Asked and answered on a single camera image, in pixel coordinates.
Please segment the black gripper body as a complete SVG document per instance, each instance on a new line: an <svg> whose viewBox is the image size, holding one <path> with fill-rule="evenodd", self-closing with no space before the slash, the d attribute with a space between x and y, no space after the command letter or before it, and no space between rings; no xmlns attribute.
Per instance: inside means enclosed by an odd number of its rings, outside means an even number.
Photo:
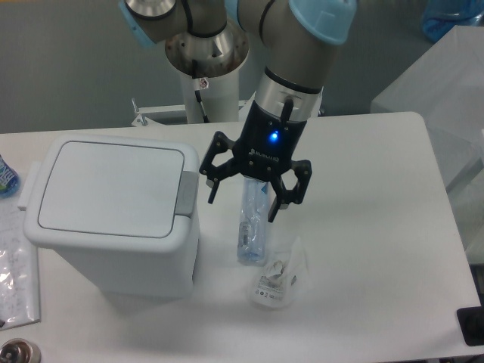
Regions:
<svg viewBox="0 0 484 363"><path fill-rule="evenodd" d="M309 182L309 161L293 160L292 156L306 126L293 121L292 101L285 101L281 114L275 116L252 103L239 139L233 146L239 173L264 182L280 178L293 170L300 183Z"/></svg>

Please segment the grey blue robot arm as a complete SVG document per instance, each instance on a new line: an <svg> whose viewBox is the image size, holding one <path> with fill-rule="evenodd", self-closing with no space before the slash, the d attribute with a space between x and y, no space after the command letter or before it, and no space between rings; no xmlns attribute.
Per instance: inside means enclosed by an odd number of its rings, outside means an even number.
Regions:
<svg viewBox="0 0 484 363"><path fill-rule="evenodd" d="M175 68L196 89L243 62L235 32L252 33L270 58L237 140L214 134L200 173L216 191L236 174L268 182L268 212L302 203L312 176L293 152L317 104L339 47L347 40L354 1L121 1L119 8L143 45L165 45Z"/></svg>

